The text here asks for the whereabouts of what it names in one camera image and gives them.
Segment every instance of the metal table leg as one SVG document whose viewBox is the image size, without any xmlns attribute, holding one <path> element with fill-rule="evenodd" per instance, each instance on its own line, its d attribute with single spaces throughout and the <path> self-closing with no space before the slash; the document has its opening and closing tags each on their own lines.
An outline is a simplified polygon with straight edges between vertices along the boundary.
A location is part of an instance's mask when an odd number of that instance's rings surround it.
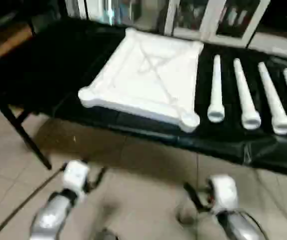
<svg viewBox="0 0 287 240">
<path fill-rule="evenodd" d="M 22 126 L 22 122 L 25 117 L 28 116 L 27 112 L 23 112 L 22 115 L 20 115 L 18 118 L 15 117 L 11 109 L 9 108 L 8 104 L 0 104 L 0 111 L 2 114 L 8 119 L 8 121 L 11 123 L 11 125 L 15 128 L 17 133 L 22 137 L 24 142 L 34 151 L 34 153 L 37 155 L 39 160 L 43 163 L 43 165 L 48 169 L 52 169 L 52 164 L 50 161 L 42 154 L 40 149 L 37 147 L 35 142 L 31 139 L 31 137 L 26 133 L 25 129 Z"/>
</svg>

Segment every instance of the black plastic sheet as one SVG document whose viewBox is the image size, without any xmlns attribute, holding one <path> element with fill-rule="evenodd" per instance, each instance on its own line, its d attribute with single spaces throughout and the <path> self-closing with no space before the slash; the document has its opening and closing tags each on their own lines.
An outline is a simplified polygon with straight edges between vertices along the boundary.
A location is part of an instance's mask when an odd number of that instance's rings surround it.
<svg viewBox="0 0 287 240">
<path fill-rule="evenodd" d="M 273 133 L 258 71 L 258 63 L 265 62 L 287 113 L 287 86 L 283 76 L 287 59 L 249 49 L 205 44 L 199 57 L 195 92 L 195 111 L 201 123 L 194 132 L 185 133 L 175 125 L 81 105 L 78 90 L 92 82 L 124 36 L 122 27 L 77 19 L 49 27 L 0 60 L 0 101 L 51 117 L 287 174 L 287 136 Z M 211 123 L 207 118 L 216 54 L 221 56 L 225 107 L 225 119 L 221 123 Z M 241 123 L 235 58 L 241 61 L 255 108 L 261 116 L 262 124 L 257 130 L 246 130 Z"/>
</svg>

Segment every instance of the glass door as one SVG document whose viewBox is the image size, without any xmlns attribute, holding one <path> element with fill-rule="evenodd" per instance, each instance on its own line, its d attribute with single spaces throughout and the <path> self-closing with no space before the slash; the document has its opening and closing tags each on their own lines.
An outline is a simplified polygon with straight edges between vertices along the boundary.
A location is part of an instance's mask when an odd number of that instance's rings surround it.
<svg viewBox="0 0 287 240">
<path fill-rule="evenodd" d="M 212 43 L 245 47 L 256 30 L 270 0 L 226 0 L 212 29 Z"/>
<path fill-rule="evenodd" d="M 164 33 L 188 39 L 207 38 L 226 0 L 170 0 Z"/>
<path fill-rule="evenodd" d="M 90 20 L 104 24 L 163 33 L 170 0 L 66 1 L 77 1 L 77 8 L 82 19 L 88 16 Z"/>
</svg>

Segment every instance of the black tablecloth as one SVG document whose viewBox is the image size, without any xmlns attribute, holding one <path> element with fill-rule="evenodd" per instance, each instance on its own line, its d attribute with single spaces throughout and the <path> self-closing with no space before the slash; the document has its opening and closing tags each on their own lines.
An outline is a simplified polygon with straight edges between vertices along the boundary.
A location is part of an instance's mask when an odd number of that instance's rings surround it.
<svg viewBox="0 0 287 240">
<path fill-rule="evenodd" d="M 52 25 L 0 60 L 0 101 L 87 126 L 111 129 L 234 163 L 287 174 L 287 136 L 277 136 L 258 72 L 264 61 L 287 113 L 283 69 L 287 59 L 249 49 L 205 44 L 199 57 L 195 111 L 200 126 L 185 133 L 177 126 L 102 107 L 84 108 L 77 96 L 89 85 L 125 36 L 122 27 L 67 19 Z M 221 55 L 225 119 L 211 123 L 213 60 Z M 241 124 L 233 60 L 240 58 L 262 125 Z"/>
</svg>

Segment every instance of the tiled floor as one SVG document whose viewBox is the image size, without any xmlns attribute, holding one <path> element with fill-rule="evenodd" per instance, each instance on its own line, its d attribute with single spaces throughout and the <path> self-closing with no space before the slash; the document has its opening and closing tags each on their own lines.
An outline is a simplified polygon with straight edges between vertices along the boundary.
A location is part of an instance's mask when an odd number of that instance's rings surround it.
<svg viewBox="0 0 287 240">
<path fill-rule="evenodd" d="M 176 210 L 187 200 L 183 182 L 201 187 L 211 174 L 235 180 L 240 206 L 255 216 L 270 239 L 287 240 L 287 176 L 253 170 L 226 161 L 113 132 L 83 127 L 46 116 L 23 124 L 54 166 L 47 171 L 0 113 L 0 223 L 63 162 L 87 159 L 94 177 L 108 166 L 100 187 L 69 216 L 61 240 L 89 240 L 108 226 L 121 240 L 226 239 L 211 217 L 195 228 L 181 226 Z M 27 240 L 29 225 L 60 175 L 3 229 L 0 240 Z"/>
</svg>

